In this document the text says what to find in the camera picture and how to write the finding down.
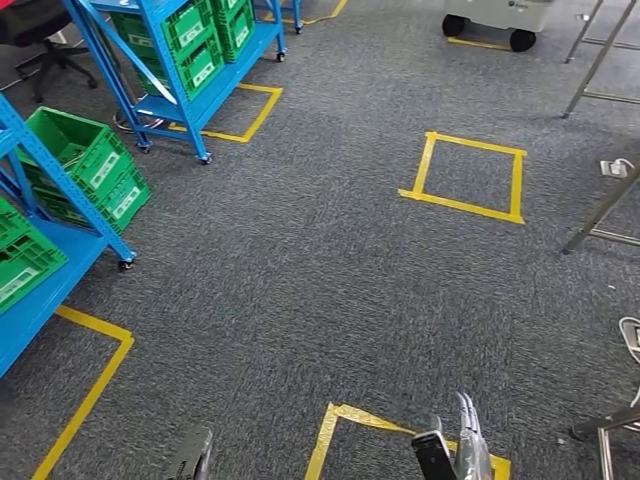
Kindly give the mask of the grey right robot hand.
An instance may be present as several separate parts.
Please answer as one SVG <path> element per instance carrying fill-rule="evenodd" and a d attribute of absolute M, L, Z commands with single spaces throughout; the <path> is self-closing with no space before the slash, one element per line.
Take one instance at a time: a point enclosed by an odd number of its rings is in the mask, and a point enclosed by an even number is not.
<path fill-rule="evenodd" d="M 460 403 L 460 431 L 451 460 L 442 434 L 442 421 L 435 416 L 435 460 L 428 463 L 426 479 L 492 479 L 488 447 L 483 437 L 477 411 L 466 392 L 457 392 Z"/>

